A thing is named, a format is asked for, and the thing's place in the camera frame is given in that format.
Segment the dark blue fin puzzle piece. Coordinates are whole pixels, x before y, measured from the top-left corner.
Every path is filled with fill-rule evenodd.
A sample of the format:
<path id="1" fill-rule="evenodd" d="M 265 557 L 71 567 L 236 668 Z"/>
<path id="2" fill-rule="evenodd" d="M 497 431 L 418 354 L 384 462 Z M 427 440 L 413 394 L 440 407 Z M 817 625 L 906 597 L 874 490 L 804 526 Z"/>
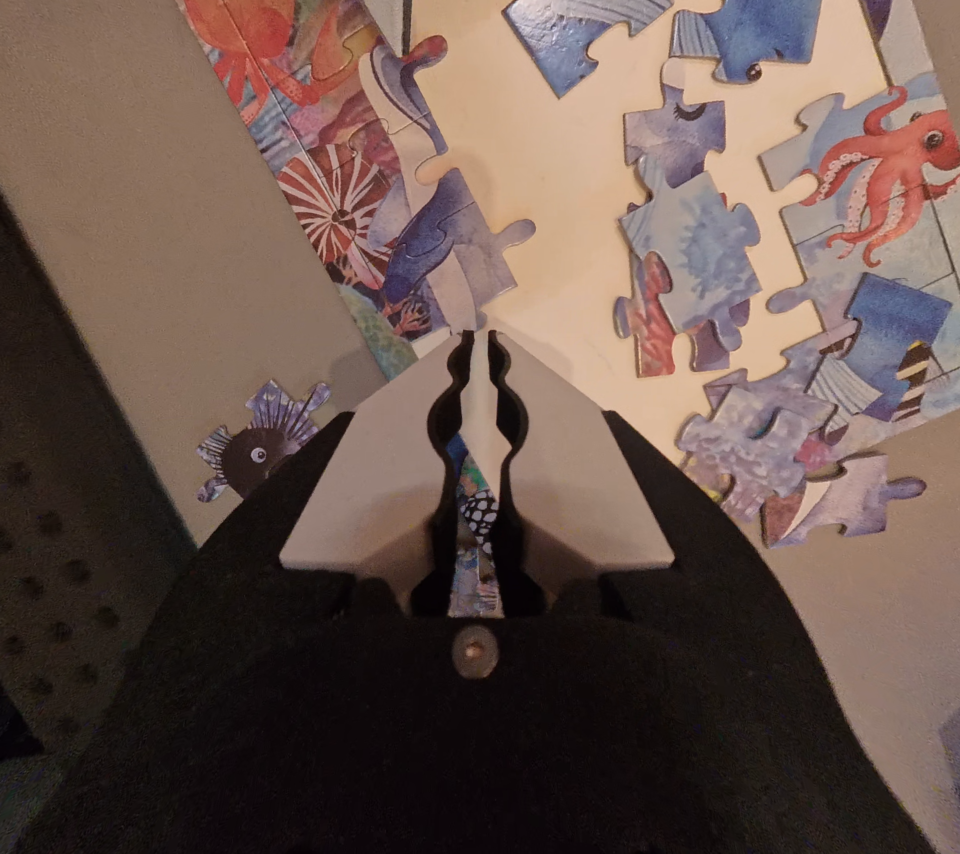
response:
<path id="1" fill-rule="evenodd" d="M 400 304 L 454 246 L 475 244 L 486 231 L 486 219 L 464 176 L 452 168 L 396 238 L 381 287 L 385 301 Z"/>

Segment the grey perforated panel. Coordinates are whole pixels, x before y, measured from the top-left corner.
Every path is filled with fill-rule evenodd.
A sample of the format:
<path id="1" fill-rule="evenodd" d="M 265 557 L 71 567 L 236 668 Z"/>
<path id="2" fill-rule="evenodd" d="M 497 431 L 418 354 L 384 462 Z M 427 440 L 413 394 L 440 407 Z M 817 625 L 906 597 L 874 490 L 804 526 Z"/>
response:
<path id="1" fill-rule="evenodd" d="M 1 211 L 2 686 L 68 761 L 196 547 L 6 198 Z"/>

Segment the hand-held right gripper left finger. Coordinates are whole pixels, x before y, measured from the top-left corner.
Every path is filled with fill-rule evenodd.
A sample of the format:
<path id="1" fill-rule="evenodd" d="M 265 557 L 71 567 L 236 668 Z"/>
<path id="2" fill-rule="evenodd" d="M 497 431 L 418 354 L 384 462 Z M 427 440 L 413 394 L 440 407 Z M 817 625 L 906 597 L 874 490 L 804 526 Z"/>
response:
<path id="1" fill-rule="evenodd" d="M 463 423 L 475 334 L 451 335 L 360 404 L 279 559 L 385 582 L 416 616 L 448 615 L 457 560 Z"/>

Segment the red tipped tail puzzle piece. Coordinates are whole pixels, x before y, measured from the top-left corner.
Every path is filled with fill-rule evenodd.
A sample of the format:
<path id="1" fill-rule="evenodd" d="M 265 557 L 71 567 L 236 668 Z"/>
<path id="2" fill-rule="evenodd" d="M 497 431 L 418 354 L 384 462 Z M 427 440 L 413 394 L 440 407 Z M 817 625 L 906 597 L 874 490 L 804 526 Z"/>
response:
<path id="1" fill-rule="evenodd" d="M 404 56 L 395 55 L 389 44 L 379 41 L 360 62 L 362 91 L 374 116 L 370 132 L 386 136 L 404 180 L 417 187 L 427 185 L 426 177 L 418 174 L 423 164 L 448 150 L 418 74 L 437 66 L 448 49 L 440 34 L 428 36 Z"/>

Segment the purple eyelash puzzle piece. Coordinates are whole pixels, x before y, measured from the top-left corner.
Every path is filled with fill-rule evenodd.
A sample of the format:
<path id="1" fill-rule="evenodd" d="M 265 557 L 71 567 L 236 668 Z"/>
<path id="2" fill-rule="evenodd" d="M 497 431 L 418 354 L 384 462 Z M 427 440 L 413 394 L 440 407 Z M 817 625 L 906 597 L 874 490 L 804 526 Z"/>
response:
<path id="1" fill-rule="evenodd" d="M 726 149 L 726 103 L 722 99 L 686 102 L 687 72 L 669 58 L 660 75 L 663 105 L 623 116 L 624 161 L 635 167 L 654 158 L 667 185 L 677 189 L 705 172 L 707 155 Z"/>

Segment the light blue anemone puzzle piece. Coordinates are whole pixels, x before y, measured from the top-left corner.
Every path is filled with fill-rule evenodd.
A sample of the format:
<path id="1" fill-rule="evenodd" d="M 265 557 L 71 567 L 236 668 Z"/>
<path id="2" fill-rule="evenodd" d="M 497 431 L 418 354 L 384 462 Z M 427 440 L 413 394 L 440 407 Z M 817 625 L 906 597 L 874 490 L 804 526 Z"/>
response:
<path id="1" fill-rule="evenodd" d="M 746 254 L 761 240 L 753 214 L 743 203 L 728 209 L 707 172 L 673 188 L 657 159 L 643 156 L 637 173 L 650 198 L 619 223 L 638 257 L 654 252 L 663 262 L 671 280 L 661 296 L 666 317 L 679 333 L 710 321 L 724 349 L 737 350 L 731 310 L 762 289 Z"/>

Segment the red coral purple puzzle piece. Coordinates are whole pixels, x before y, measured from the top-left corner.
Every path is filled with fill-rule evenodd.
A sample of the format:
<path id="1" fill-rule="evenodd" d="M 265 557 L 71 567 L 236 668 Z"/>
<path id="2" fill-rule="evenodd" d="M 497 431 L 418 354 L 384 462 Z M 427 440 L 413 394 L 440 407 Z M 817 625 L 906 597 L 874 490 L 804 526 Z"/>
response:
<path id="1" fill-rule="evenodd" d="M 635 373 L 640 379 L 670 376 L 676 371 L 673 344 L 678 332 L 661 303 L 672 290 L 669 272 L 655 252 L 643 258 L 630 252 L 631 296 L 618 297 L 613 307 L 615 332 L 622 340 L 633 339 Z M 706 320 L 685 333 L 692 344 L 690 369 L 694 372 L 730 368 L 730 351 L 721 344 L 713 321 Z"/>

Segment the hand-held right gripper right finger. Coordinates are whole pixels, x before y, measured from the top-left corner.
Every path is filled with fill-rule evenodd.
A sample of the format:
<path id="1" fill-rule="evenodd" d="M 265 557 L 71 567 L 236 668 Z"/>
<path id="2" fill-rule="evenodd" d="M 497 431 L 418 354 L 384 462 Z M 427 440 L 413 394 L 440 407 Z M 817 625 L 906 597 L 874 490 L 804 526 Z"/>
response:
<path id="1" fill-rule="evenodd" d="M 573 583 L 670 567 L 605 411 L 503 332 L 488 334 L 487 358 L 509 446 L 490 531 L 505 616 L 540 615 Z"/>

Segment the black sea urchin puzzle piece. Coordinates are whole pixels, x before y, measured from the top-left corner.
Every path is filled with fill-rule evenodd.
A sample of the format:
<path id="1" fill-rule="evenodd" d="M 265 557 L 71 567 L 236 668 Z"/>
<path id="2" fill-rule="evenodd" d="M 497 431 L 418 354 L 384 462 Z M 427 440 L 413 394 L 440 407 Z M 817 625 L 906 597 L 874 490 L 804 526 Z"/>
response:
<path id="1" fill-rule="evenodd" d="M 318 434 L 312 414 L 330 399 L 330 387 L 314 384 L 299 400 L 292 399 L 275 381 L 264 383 L 247 402 L 251 418 L 246 428 L 231 433 L 222 425 L 197 448 L 213 470 L 197 491 L 201 503 L 231 488 L 245 499 L 289 457 Z"/>

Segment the blue striped whale puzzle piece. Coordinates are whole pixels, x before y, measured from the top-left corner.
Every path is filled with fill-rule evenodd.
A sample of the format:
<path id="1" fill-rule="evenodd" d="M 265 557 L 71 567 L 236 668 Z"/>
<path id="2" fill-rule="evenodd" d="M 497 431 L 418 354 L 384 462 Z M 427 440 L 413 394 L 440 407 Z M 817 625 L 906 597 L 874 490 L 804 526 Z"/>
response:
<path id="1" fill-rule="evenodd" d="M 624 24 L 630 37 L 648 28 L 674 0 L 513 0 L 502 15 L 557 98 L 594 72 L 588 48 Z"/>

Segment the mottled lavender yellow fish piece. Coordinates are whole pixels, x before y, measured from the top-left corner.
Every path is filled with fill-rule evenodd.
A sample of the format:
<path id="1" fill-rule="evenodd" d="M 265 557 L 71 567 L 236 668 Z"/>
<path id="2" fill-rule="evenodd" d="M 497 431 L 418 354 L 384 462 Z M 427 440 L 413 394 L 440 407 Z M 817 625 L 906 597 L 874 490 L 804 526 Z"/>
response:
<path id="1" fill-rule="evenodd" d="M 733 386 L 711 416 L 695 414 L 682 425 L 676 444 L 684 470 L 731 520 L 747 522 L 769 497 L 801 485 L 806 468 L 798 454 L 835 409 L 797 390 Z"/>

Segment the sea print puzzle board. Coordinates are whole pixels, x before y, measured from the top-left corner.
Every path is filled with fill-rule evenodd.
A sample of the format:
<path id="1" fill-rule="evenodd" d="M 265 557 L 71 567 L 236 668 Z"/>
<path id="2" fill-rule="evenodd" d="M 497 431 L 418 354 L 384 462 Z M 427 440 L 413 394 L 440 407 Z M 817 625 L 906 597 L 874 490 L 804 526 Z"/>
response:
<path id="1" fill-rule="evenodd" d="M 806 301 L 784 313 L 767 304 L 803 281 L 782 220 L 814 178 L 769 186 L 760 157 L 801 132 L 799 114 L 842 94 L 858 104 L 934 69 L 913 0 L 822 0 L 807 64 L 766 63 L 760 80 L 724 83 L 716 61 L 679 57 L 685 101 L 726 104 L 726 148 L 706 155 L 727 209 L 745 204 L 760 241 L 746 249 L 761 285 L 730 317 L 741 343 L 724 371 L 690 369 L 692 344 L 677 332 L 676 371 L 639 378 L 630 337 L 614 307 L 632 296 L 630 252 L 620 218 L 646 203 L 638 166 L 624 161 L 623 116 L 664 105 L 661 74 L 680 10 L 709 13 L 723 0 L 674 0 L 642 32 L 624 23 L 594 41 L 597 67 L 557 97 L 502 15 L 513 0 L 412 0 L 411 51 L 428 36 L 448 44 L 422 69 L 425 95 L 447 151 L 409 184 L 362 91 L 360 62 L 385 41 L 363 0 L 174 0 L 275 177 L 285 202 L 378 367 L 393 379 L 461 327 L 488 322 L 568 378 L 601 407 L 652 435 L 683 473 L 677 438 L 691 416 L 711 416 L 732 387 L 807 392 L 825 326 Z M 384 275 L 397 237 L 458 169 L 493 233 L 529 219 L 534 236 L 504 251 L 515 288 L 477 313 L 453 252 L 397 305 Z M 947 222 L 958 251 L 958 203 Z M 906 431 L 958 410 L 958 252 L 955 274 L 921 290 L 952 310 L 934 344 L 920 414 L 888 424 L 858 415 L 840 436 L 810 434 L 797 459 L 802 482 L 838 473 L 845 459 L 880 453 Z"/>

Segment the purple white sail puzzle piece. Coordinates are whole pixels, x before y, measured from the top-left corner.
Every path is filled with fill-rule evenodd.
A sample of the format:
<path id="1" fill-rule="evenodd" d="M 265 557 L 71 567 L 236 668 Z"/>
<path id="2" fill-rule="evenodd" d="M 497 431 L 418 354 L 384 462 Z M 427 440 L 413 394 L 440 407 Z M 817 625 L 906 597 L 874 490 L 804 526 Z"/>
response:
<path id="1" fill-rule="evenodd" d="M 761 509 L 761 539 L 768 549 L 796 546 L 820 527 L 839 527 L 846 537 L 870 536 L 886 529 L 887 506 L 925 493 L 915 476 L 891 479 L 885 453 L 843 459 L 833 476 L 808 479 L 784 497 L 768 498 Z"/>

